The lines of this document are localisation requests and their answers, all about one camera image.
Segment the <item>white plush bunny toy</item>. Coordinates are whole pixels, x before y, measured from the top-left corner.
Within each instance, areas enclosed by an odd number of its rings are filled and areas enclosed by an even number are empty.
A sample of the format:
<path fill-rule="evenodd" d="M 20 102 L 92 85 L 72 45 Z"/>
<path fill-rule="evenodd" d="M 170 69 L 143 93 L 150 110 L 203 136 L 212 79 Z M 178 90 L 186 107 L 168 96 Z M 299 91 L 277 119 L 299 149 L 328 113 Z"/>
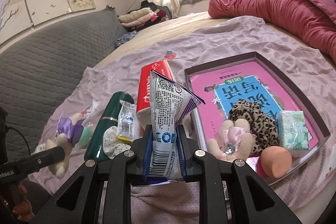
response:
<path fill-rule="evenodd" d="M 207 150 L 218 160 L 233 162 L 246 160 L 255 145 L 255 137 L 250 132 L 246 119 L 225 120 L 218 133 L 207 141 Z"/>

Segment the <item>blue white snack bag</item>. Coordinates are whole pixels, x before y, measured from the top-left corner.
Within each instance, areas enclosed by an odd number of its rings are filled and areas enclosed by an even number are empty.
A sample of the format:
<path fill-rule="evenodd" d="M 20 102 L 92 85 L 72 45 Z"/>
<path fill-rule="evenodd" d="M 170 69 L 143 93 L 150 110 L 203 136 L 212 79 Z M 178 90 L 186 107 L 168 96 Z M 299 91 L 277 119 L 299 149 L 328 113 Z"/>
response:
<path fill-rule="evenodd" d="M 153 142 L 147 177 L 177 180 L 185 175 L 182 133 L 190 112 L 205 101 L 168 77 L 150 71 L 150 113 Z"/>

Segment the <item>orange makeup sponge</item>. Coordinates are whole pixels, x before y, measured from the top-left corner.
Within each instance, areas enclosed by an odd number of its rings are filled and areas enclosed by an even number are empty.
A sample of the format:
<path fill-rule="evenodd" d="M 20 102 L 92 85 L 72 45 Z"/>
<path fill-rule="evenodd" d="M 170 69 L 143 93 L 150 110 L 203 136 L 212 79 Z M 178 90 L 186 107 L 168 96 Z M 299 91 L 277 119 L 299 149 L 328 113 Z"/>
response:
<path fill-rule="evenodd" d="M 291 169 L 292 156 L 290 152 L 280 146 L 264 149 L 260 155 L 264 172 L 272 178 L 281 178 Z"/>

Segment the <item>dark green thermos bottle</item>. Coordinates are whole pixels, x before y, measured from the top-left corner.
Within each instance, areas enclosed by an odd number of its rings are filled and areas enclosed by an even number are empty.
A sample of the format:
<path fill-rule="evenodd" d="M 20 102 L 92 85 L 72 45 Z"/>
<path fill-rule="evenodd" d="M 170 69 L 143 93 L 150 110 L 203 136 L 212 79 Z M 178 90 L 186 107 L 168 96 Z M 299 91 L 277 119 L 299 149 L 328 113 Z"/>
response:
<path fill-rule="evenodd" d="M 84 155 L 84 160 L 96 160 L 97 162 L 109 160 L 103 150 L 103 137 L 106 130 L 117 129 L 118 115 L 121 110 L 120 101 L 134 103 L 133 97 L 126 92 L 116 92 L 109 100 Z"/>

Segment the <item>white floral sock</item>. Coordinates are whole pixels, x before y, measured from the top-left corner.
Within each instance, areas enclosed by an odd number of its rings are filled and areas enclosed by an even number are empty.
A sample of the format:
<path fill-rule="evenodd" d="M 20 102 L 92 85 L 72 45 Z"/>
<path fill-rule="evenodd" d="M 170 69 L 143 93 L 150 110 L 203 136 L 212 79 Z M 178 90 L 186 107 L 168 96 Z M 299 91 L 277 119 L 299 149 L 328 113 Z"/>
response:
<path fill-rule="evenodd" d="M 129 144 L 117 139 L 117 127 L 111 126 L 105 130 L 102 143 L 104 154 L 113 159 L 120 153 L 123 153 L 131 148 Z"/>

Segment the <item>pale green tissue pack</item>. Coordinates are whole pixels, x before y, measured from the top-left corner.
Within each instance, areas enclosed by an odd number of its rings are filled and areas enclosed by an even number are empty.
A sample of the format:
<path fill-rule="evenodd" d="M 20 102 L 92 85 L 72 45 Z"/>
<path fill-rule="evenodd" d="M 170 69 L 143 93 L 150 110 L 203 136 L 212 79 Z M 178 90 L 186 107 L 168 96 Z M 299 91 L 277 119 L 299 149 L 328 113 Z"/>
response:
<path fill-rule="evenodd" d="M 85 149 L 90 143 L 92 135 L 92 130 L 88 127 L 85 127 L 82 131 L 82 135 L 77 143 L 77 146 L 81 149 Z"/>

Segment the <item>leopard print scrunchie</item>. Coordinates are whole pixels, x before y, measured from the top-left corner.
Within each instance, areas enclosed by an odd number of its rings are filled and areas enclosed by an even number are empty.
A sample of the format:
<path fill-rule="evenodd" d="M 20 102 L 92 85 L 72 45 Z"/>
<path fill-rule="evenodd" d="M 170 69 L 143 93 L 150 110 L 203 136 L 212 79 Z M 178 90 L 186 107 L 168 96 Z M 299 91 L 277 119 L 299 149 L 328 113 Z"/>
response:
<path fill-rule="evenodd" d="M 229 111 L 228 119 L 234 123 L 243 119 L 248 122 L 255 139 L 250 156 L 260 155 L 267 147 L 279 145 L 276 121 L 262 111 L 260 103 L 239 99 Z"/>

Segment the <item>small white wipes packet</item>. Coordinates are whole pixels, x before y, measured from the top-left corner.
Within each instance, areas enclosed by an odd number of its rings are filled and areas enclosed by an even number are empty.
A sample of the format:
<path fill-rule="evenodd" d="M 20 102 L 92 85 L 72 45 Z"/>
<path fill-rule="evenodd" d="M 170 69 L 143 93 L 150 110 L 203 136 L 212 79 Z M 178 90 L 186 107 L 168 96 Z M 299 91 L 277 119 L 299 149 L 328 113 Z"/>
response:
<path fill-rule="evenodd" d="M 117 137 L 125 141 L 134 140 L 135 104 L 120 100 L 121 110 L 118 115 Z"/>

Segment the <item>grey quilted headboard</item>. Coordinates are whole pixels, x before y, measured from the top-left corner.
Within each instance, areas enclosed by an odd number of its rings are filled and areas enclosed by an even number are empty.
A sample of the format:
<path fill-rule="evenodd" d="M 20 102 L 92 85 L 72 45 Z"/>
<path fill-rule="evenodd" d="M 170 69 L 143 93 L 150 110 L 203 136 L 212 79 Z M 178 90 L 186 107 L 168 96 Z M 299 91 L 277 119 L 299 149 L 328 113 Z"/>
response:
<path fill-rule="evenodd" d="M 114 50 L 127 31 L 114 7 L 62 20 L 1 53 L 1 107 L 7 112 L 9 161 L 27 156 L 58 106 L 72 94 L 87 67 Z"/>

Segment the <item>red white tissue box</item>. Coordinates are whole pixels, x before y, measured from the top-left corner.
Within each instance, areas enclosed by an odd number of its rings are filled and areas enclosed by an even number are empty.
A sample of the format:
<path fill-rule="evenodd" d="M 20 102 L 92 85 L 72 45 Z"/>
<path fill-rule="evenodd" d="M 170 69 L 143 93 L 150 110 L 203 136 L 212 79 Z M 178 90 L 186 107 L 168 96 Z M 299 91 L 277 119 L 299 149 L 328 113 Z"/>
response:
<path fill-rule="evenodd" d="M 152 126 L 155 141 L 174 143 L 175 127 L 183 124 L 200 103 L 193 92 L 171 78 L 166 61 L 142 67 L 136 116 L 141 126 Z"/>

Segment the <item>blue patterned cloth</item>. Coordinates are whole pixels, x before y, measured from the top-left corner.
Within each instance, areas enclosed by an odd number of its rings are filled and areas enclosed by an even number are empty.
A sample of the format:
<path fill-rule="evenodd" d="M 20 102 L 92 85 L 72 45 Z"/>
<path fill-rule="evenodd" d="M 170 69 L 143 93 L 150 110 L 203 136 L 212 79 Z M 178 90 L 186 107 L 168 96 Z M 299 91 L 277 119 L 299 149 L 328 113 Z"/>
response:
<path fill-rule="evenodd" d="M 120 47 L 121 45 L 129 42 L 131 39 L 133 39 L 135 36 L 137 35 L 137 31 L 132 31 L 132 32 L 128 32 L 127 34 L 124 34 L 123 36 L 121 36 L 120 38 L 118 38 L 115 42 L 114 42 L 114 48 L 117 49 L 118 47 Z"/>

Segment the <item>beige bed mattress cover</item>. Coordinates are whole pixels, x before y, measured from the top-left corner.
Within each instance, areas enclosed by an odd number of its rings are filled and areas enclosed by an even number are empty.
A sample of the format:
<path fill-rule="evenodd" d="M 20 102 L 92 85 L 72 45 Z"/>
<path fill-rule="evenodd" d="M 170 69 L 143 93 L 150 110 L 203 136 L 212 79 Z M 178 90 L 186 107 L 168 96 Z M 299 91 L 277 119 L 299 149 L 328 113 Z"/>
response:
<path fill-rule="evenodd" d="M 200 28 L 211 27 L 228 20 L 228 18 L 213 19 L 207 12 L 199 12 L 153 25 L 141 30 L 133 39 L 119 46 L 105 59 L 100 61 L 95 68 L 109 64 L 119 57 L 147 48 L 157 42 L 179 38 Z"/>

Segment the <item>pink red quilt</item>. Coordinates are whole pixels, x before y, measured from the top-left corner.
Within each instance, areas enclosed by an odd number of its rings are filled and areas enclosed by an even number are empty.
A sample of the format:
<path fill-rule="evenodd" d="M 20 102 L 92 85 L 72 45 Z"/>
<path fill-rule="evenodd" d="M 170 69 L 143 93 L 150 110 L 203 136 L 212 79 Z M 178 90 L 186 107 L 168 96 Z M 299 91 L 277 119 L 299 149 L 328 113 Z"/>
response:
<path fill-rule="evenodd" d="M 333 0 L 209 0 L 208 13 L 213 19 L 262 18 L 335 59 Z"/>

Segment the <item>folded clothes pile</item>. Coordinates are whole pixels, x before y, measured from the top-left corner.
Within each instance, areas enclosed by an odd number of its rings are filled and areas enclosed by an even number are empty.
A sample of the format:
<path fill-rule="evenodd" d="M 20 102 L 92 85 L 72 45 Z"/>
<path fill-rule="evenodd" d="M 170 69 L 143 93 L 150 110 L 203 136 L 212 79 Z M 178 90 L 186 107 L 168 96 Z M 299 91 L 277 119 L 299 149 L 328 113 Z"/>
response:
<path fill-rule="evenodd" d="M 172 14 L 167 6 L 148 1 L 143 1 L 140 9 L 118 16 L 119 22 L 128 32 L 138 32 L 171 19 Z"/>

